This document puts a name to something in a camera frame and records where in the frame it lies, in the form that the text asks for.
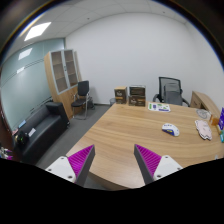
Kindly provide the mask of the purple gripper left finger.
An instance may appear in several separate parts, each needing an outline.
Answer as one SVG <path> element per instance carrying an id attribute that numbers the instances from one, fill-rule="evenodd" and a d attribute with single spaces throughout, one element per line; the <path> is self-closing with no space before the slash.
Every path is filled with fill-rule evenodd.
<path id="1" fill-rule="evenodd" d="M 46 171 L 83 187 L 94 157 L 95 146 L 90 145 L 70 156 L 60 156 Z"/>

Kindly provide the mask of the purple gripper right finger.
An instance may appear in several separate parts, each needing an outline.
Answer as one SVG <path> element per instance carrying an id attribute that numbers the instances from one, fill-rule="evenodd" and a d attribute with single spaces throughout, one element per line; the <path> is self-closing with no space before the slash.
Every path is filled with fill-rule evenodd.
<path id="1" fill-rule="evenodd" d="M 134 145 L 134 155 L 145 184 L 160 180 L 182 169 L 182 166 L 169 155 L 160 156 L 138 144 Z"/>

